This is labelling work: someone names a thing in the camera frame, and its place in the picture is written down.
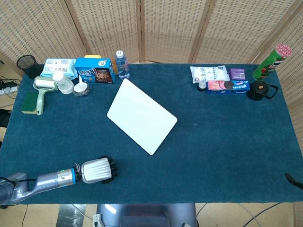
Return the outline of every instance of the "blue biscuit box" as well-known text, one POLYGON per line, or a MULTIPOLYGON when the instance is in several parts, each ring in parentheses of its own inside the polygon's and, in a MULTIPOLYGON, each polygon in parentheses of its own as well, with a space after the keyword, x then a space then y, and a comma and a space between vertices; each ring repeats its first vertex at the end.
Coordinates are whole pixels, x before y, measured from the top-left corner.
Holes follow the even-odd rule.
POLYGON ((109 58, 77 58, 75 69, 84 82, 115 82, 115 74, 109 58))
POLYGON ((245 94, 250 90, 247 80, 209 80, 207 94, 245 94))

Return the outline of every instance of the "pink lid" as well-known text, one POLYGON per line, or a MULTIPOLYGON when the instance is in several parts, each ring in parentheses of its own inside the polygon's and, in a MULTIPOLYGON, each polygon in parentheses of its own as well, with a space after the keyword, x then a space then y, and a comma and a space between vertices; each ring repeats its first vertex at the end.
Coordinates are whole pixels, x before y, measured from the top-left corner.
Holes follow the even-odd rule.
POLYGON ((292 54, 292 49, 286 44, 278 44, 276 52, 283 57, 289 57, 292 54))

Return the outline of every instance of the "black kettle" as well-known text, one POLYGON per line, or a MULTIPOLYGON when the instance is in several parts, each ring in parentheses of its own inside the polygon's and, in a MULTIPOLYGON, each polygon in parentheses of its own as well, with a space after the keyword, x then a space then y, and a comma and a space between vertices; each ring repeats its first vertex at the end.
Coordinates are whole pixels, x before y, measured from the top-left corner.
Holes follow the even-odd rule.
POLYGON ((256 81, 250 84, 250 91, 246 94, 250 99, 256 101, 263 99, 263 97, 271 99, 276 95, 278 89, 279 88, 275 85, 267 84, 262 81, 256 81), (273 87, 275 89, 275 92, 272 96, 266 95, 268 92, 268 86, 273 87))

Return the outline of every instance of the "green chip can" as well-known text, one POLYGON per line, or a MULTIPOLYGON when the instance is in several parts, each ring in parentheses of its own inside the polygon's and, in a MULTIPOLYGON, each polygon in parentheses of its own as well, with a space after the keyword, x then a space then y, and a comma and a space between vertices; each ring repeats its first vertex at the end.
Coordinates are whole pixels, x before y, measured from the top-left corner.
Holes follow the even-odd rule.
POLYGON ((279 64, 289 57, 291 53, 292 49, 288 45, 279 44, 252 73, 253 78, 256 80, 263 80, 271 71, 275 70, 279 64))

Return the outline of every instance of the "plastic bottle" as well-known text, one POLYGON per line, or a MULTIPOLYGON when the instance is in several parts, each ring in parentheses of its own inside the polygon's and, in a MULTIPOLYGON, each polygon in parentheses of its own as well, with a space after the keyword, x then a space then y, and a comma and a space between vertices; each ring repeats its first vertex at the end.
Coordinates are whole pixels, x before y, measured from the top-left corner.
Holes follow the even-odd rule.
POLYGON ((123 51, 116 52, 116 63, 120 79, 129 78, 127 58, 123 54, 123 51))
POLYGON ((70 94, 74 88, 73 82, 68 79, 63 72, 56 71, 53 73, 53 80, 58 85, 59 90, 67 95, 70 94))

